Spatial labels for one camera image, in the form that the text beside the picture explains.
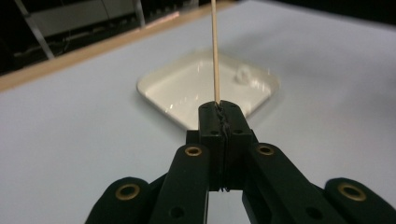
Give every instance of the table surface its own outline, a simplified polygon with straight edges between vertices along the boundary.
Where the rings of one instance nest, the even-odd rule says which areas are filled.
[[[186,21],[0,79],[1,223],[82,223],[115,180],[168,170],[185,130],[135,85],[210,48],[210,17]],[[344,176],[396,206],[396,30],[254,1],[218,23],[221,52],[281,82],[247,120],[259,140],[320,187]],[[248,223],[241,193],[210,193],[208,223]]]

